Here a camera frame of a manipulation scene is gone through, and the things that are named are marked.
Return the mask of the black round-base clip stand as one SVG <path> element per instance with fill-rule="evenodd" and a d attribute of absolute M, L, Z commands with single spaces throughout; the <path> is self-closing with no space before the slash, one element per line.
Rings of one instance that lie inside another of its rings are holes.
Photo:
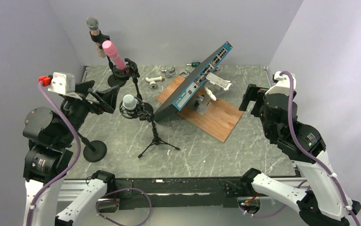
<path fill-rule="evenodd" d="M 102 160 L 107 154 L 107 146 L 100 140 L 89 141 L 86 137 L 77 132 L 80 140 L 85 145 L 83 149 L 83 156 L 88 162 L 98 162 Z"/>

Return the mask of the white microphone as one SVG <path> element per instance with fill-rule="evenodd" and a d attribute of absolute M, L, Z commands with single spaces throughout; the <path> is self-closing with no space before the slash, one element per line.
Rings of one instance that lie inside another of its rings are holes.
<path fill-rule="evenodd" d="M 137 107 L 137 104 L 138 101 L 133 95 L 127 94 L 123 97 L 122 106 L 126 110 L 133 111 Z"/>

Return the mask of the pink microphone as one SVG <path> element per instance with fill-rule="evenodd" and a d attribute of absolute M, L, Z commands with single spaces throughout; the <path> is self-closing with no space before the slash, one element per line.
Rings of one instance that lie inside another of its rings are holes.
<path fill-rule="evenodd" d="M 102 43 L 102 48 L 105 54 L 110 58 L 110 60 L 117 66 L 119 70 L 124 70 L 126 68 L 124 60 L 120 57 L 118 49 L 112 41 L 104 41 Z"/>

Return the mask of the black tripod shock-mount stand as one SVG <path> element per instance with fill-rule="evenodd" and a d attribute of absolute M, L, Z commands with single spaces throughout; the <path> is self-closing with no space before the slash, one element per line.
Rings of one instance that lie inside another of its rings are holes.
<path fill-rule="evenodd" d="M 166 141 L 164 141 L 158 133 L 156 122 L 155 122 L 155 115 L 154 115 L 154 109 L 153 106 L 147 102 L 142 101 L 141 98 L 134 96 L 137 101 L 137 107 L 133 111 L 128 111 L 122 106 L 122 101 L 119 105 L 119 112 L 121 116 L 123 116 L 126 119 L 129 120 L 136 120 L 138 119 L 141 124 L 145 124 L 150 126 L 151 132 L 152 132 L 152 138 L 150 140 L 150 143 L 146 146 L 146 148 L 138 155 L 138 158 L 142 158 L 145 152 L 152 146 L 158 146 L 158 145 L 167 145 L 177 151 L 180 150 L 179 147 L 172 145 Z"/>

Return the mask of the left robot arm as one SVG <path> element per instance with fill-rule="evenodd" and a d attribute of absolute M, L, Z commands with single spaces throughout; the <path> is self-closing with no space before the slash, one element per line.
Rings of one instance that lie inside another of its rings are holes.
<path fill-rule="evenodd" d="M 120 88 L 104 91 L 93 88 L 94 81 L 66 85 L 49 77 L 39 79 L 38 88 L 43 95 L 48 91 L 58 93 L 63 102 L 51 108 L 37 107 L 25 119 L 23 136 L 29 140 L 23 176 L 26 187 L 26 226 L 74 226 L 82 213 L 102 195 L 115 194 L 113 174 L 97 171 L 91 184 L 70 205 L 70 209 L 56 213 L 60 188 L 67 172 L 80 156 L 89 162 L 102 160 L 107 146 L 100 140 L 89 141 L 79 133 L 88 114 L 113 113 Z"/>

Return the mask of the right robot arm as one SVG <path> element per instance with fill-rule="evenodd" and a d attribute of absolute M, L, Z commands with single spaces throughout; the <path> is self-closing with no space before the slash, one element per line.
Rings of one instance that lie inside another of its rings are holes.
<path fill-rule="evenodd" d="M 240 179 L 242 193 L 257 192 L 278 200 L 310 226 L 349 225 L 347 216 L 357 215 L 361 204 L 340 192 L 324 140 L 313 126 L 297 120 L 292 97 L 249 84 L 239 109 L 245 111 L 250 102 L 254 102 L 251 114 L 260 119 L 264 136 L 296 165 L 310 190 L 288 186 L 251 168 Z"/>

